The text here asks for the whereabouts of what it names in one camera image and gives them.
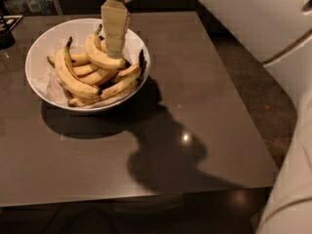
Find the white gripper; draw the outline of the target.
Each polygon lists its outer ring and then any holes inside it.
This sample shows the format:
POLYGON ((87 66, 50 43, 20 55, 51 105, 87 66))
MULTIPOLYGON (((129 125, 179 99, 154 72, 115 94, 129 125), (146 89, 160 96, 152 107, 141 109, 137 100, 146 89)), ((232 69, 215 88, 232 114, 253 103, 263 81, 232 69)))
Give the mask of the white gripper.
POLYGON ((133 0, 106 0, 101 5, 101 19, 106 51, 108 56, 112 59, 120 59, 122 57, 126 41, 125 35, 130 24, 130 14, 125 3, 132 1, 133 0))

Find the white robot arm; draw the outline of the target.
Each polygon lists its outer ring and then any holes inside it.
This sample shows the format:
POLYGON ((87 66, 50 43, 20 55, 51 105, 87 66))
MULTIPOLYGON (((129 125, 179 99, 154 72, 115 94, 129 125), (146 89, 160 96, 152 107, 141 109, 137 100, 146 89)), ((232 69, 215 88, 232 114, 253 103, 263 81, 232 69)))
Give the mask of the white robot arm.
POLYGON ((198 0, 259 61, 296 110, 292 142, 256 234, 312 234, 311 0, 198 0))

